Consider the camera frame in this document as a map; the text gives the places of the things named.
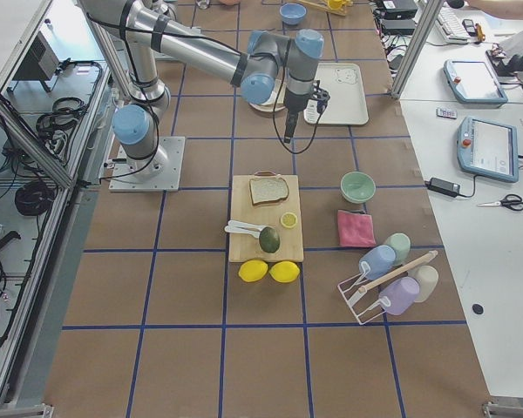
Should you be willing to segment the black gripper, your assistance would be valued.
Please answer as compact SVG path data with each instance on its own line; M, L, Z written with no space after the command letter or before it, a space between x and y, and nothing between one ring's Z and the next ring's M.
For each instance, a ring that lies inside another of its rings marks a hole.
M298 113L304 111L310 100L316 102L316 112L323 114L328 106L330 94L320 86L319 80L300 81L290 78L286 82L284 105L287 112L283 141L290 143L295 136Z

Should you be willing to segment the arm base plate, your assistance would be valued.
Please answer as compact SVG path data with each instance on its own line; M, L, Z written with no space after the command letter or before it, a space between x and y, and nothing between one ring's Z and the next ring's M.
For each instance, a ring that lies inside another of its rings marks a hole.
M151 163L147 159L127 158L121 146L118 158L126 162L113 168L111 192L177 192L180 188L181 167L186 139L180 136L161 137L158 151Z

